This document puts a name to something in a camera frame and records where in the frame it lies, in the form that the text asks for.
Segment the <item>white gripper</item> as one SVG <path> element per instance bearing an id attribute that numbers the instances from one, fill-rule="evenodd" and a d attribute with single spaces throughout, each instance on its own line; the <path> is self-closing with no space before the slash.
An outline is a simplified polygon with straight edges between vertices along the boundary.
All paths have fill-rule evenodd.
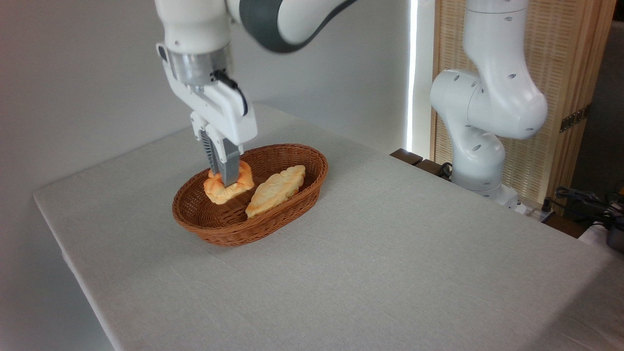
<path id="1" fill-rule="evenodd" d="M 166 46 L 156 45 L 169 85 L 180 100 L 189 106 L 194 135 L 201 142 L 213 174 L 221 175 L 225 187 L 239 178 L 240 150 L 237 146 L 255 138 L 258 127 L 254 110 L 236 89 L 221 81 L 207 86 L 186 84 L 174 77 Z"/>

